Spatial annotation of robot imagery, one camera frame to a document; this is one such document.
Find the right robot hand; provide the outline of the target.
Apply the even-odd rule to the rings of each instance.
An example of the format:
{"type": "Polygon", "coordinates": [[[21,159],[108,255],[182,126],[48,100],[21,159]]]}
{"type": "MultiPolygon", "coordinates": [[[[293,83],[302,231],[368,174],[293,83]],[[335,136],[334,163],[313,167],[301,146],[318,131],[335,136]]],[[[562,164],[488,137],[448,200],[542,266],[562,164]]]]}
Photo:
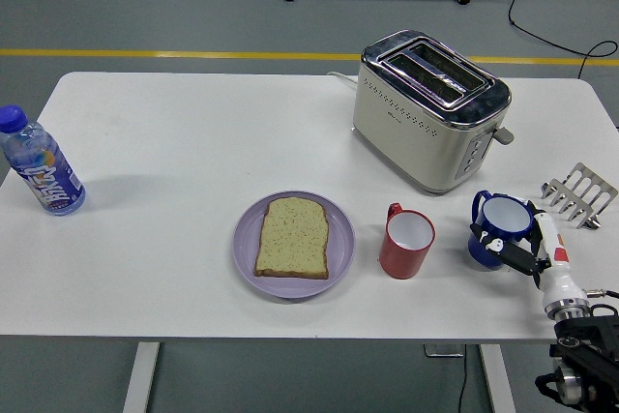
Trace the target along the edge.
{"type": "Polygon", "coordinates": [[[553,321],[587,316],[587,294],[573,277],[570,259],[554,220],[530,200],[478,192],[472,206],[468,250],[489,269],[502,265],[531,277],[543,293],[553,321]]]}

